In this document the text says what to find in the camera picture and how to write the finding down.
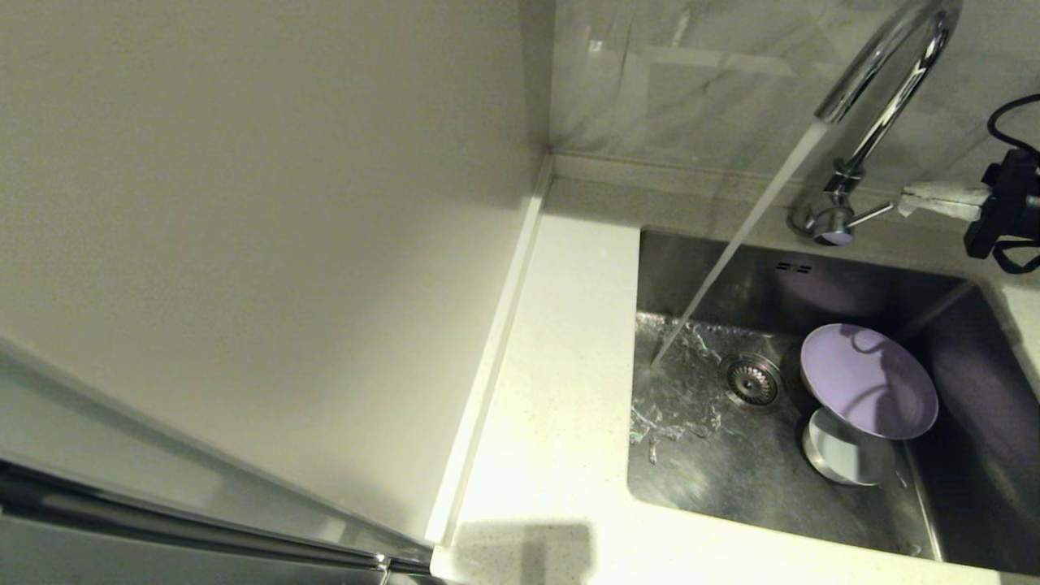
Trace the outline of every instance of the faucet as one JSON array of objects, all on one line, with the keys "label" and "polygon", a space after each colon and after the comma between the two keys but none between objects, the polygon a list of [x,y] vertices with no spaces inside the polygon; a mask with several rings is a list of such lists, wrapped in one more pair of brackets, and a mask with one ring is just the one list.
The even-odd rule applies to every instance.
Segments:
[{"label": "faucet", "polygon": [[928,37],[920,56],[910,67],[906,79],[888,100],[877,120],[867,129],[855,152],[849,158],[834,159],[834,175],[823,192],[809,197],[788,217],[791,228],[816,244],[848,246],[853,241],[853,228],[892,209],[894,203],[857,215],[850,196],[861,180],[864,163],[878,143],[892,127],[900,112],[910,103],[920,83],[935,67],[950,42],[961,12],[961,0],[910,0],[896,10],[874,33],[863,49],[816,108],[816,118],[827,124],[840,122],[867,85],[884,69],[892,54],[921,27],[928,27]]}]

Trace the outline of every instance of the sink basin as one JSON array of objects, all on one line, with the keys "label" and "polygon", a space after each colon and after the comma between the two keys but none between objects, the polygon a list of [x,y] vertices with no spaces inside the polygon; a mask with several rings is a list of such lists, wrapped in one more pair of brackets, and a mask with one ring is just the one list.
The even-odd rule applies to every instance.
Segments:
[{"label": "sink basin", "polygon": [[[643,233],[632,494],[846,544],[1040,575],[1040,405],[984,292],[948,276],[742,247],[651,368],[724,247]],[[892,337],[938,390],[935,426],[894,443],[894,468],[877,486],[827,480],[801,449],[820,404],[801,381],[798,352],[830,323]]]}]

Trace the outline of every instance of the purple plate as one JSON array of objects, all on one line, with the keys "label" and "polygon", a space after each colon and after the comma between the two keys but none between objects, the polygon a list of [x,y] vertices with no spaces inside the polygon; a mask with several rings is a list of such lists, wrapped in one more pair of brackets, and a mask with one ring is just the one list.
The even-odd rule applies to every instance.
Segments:
[{"label": "purple plate", "polygon": [[855,325],[825,325],[802,344],[802,376],[820,402],[872,435],[911,439],[935,424],[939,399],[903,346]]}]

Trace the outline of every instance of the drain strainer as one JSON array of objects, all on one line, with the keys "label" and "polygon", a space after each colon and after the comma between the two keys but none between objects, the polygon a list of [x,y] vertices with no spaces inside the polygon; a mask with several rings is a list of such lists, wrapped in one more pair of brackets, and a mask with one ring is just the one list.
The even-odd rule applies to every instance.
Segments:
[{"label": "drain strainer", "polygon": [[728,390],[726,396],[742,406],[765,406],[783,387],[776,364],[758,354],[730,354],[719,367]]}]

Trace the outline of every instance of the running water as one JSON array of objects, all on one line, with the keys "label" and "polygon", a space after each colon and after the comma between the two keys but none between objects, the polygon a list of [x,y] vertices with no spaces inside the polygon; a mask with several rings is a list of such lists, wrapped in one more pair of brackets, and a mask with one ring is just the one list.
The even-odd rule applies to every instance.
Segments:
[{"label": "running water", "polygon": [[754,228],[755,224],[758,223],[762,213],[769,209],[773,200],[776,199],[777,194],[780,193],[780,189],[787,184],[787,181],[790,180],[790,176],[795,174],[795,171],[798,171],[798,168],[802,166],[802,161],[809,156],[809,153],[812,152],[812,149],[815,148],[820,139],[824,137],[824,134],[827,133],[828,127],[829,126],[827,124],[818,120],[813,120],[812,124],[809,125],[809,129],[805,131],[805,135],[802,136],[801,141],[799,141],[795,150],[790,151],[790,154],[787,156],[787,160],[783,163],[783,167],[781,167],[780,171],[778,171],[776,176],[773,177],[773,181],[770,182],[770,185],[765,187],[764,192],[762,192],[762,196],[758,198],[758,203],[755,203],[755,206],[751,208],[751,212],[748,213],[748,218],[744,220],[743,224],[740,224],[740,229],[736,230],[736,234],[733,235],[733,238],[729,240],[726,249],[723,250],[722,256],[719,257],[719,261],[716,262],[714,266],[711,266],[711,272],[708,273],[707,278],[705,278],[704,282],[701,283],[701,287],[697,289],[697,295],[694,295],[694,300],[690,302],[690,306],[686,307],[682,316],[676,322],[672,332],[668,334],[668,337],[665,339],[665,345],[660,347],[657,355],[654,356],[653,361],[650,363],[650,367],[656,367],[657,363],[660,362],[660,358],[662,358],[668,352],[668,349],[672,347],[672,342],[675,341],[675,337],[682,330],[682,326],[690,321],[690,316],[694,314],[695,310],[697,310],[697,305],[701,304],[701,300],[704,299],[708,288],[711,288],[716,279],[718,279],[719,275],[722,274],[723,269],[726,268],[726,264],[729,263],[733,254],[736,253],[736,249],[744,244],[745,238],[747,238],[748,234],[751,233],[752,228]]}]

